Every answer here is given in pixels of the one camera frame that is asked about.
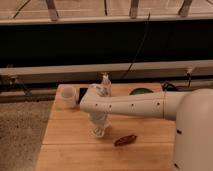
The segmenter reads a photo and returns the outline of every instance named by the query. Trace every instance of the cable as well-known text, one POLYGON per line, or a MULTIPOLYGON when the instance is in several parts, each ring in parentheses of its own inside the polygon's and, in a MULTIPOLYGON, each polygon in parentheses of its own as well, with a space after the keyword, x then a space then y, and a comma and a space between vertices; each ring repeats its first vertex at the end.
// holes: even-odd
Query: cable
POLYGON ((20 6, 19 9, 16 11, 16 13, 13 15, 12 18, 15 19, 15 18, 19 15, 19 13, 22 11, 22 9, 23 9, 27 4, 30 3, 30 1, 31 1, 31 0, 27 0, 22 6, 20 6))
POLYGON ((105 16, 108 15, 108 9, 107 9, 107 0, 104 0, 104 12, 105 12, 105 16))
POLYGON ((190 73, 187 73, 187 77, 188 77, 188 88, 191 86, 191 81, 192 81, 192 77, 190 73))
POLYGON ((136 51, 136 54, 135 54, 135 56, 134 56, 134 58, 133 58, 133 60, 132 60, 132 62, 131 62, 131 64, 130 64, 129 68, 128 68, 128 69, 126 70, 126 72, 121 76, 120 79, 124 79, 124 78, 127 76, 127 74, 129 73, 129 71, 131 70, 133 64, 134 64, 135 61, 137 60, 138 55, 140 54, 141 50, 143 49, 143 46, 144 46, 146 37, 147 37, 147 35, 148 35, 148 31, 149 31, 150 16, 151 16, 151 14, 149 13, 148 18, 147 18, 147 22, 146 22, 145 32, 144 32, 143 38, 142 38, 142 40, 141 40, 141 42, 140 42, 140 44, 139 44, 139 47, 138 47, 138 49, 137 49, 137 51, 136 51))
POLYGON ((206 0, 209 4, 213 5, 213 2, 210 0, 206 0))

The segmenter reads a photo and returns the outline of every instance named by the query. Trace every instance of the wood grain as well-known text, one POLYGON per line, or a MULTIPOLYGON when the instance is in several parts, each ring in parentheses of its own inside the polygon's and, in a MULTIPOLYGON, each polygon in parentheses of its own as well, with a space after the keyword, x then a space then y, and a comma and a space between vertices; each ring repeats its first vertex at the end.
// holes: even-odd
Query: wood grain
MULTIPOLYGON (((171 171, 175 123, 163 119, 109 115, 105 137, 96 139, 94 125, 79 107, 70 109, 62 89, 77 91, 87 84, 60 85, 43 139, 37 171, 171 171), (134 134, 133 144, 114 147, 115 140, 134 134)), ((160 84, 112 84, 112 96, 125 96, 139 87, 161 91, 160 84)))
POLYGON ((173 144, 44 145, 40 171, 171 171, 173 144))

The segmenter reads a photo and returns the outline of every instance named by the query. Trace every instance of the black wall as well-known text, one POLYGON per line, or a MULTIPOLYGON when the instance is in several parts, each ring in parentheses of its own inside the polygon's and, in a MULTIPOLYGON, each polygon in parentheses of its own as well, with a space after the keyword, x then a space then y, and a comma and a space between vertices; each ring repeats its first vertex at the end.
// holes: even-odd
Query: black wall
MULTIPOLYGON (((0 26, 0 67, 131 62, 147 22, 0 26)), ((149 23, 142 61, 213 59, 213 20, 149 23)))

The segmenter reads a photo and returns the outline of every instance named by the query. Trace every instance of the floor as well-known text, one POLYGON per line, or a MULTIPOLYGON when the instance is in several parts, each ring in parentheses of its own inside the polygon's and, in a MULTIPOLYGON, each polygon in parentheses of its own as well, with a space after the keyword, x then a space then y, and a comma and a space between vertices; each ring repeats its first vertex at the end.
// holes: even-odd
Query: floor
POLYGON ((0 170, 34 171, 52 101, 0 104, 0 170))
MULTIPOLYGON (((12 19, 17 10, 29 0, 1 0, 0 19, 12 19)), ((213 13, 213 0, 193 0, 191 13, 213 13)), ((104 17, 104 0, 54 0, 60 18, 104 17)), ((109 16, 129 15, 131 0, 106 0, 109 16)), ((140 0, 139 15, 176 15, 183 0, 140 0)), ((30 0, 16 19, 49 18, 45 0, 30 0)))

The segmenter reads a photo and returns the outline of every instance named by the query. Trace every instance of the brown sausage toy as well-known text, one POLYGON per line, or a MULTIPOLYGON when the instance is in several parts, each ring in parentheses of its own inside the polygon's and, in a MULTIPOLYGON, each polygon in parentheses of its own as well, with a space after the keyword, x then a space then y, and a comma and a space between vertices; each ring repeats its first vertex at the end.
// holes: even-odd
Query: brown sausage toy
POLYGON ((126 145, 126 144, 131 144, 136 140, 136 138, 137 138, 137 136, 133 135, 133 134, 122 137, 114 142, 114 146, 122 146, 122 145, 126 145))

